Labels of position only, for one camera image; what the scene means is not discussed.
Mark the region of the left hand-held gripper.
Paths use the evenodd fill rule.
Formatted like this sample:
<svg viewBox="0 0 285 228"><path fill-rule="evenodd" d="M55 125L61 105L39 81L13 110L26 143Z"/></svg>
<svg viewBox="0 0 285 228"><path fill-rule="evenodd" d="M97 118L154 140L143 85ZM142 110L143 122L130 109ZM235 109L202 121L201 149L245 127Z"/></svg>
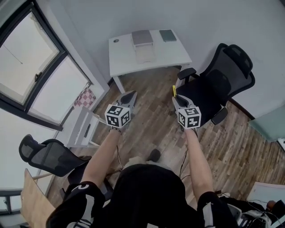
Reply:
<svg viewBox="0 0 285 228"><path fill-rule="evenodd" d="M122 129L130 120L137 100L137 91L132 90L119 95L105 111L106 124Z"/></svg>

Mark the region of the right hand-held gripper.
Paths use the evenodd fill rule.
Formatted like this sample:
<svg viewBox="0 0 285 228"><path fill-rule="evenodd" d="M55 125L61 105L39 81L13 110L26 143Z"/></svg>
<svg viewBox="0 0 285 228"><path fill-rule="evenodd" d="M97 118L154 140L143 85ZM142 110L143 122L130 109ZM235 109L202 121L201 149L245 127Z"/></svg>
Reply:
<svg viewBox="0 0 285 228"><path fill-rule="evenodd" d="M201 125L201 111L193 101L183 95L172 97L177 120L183 129L199 128Z"/></svg>

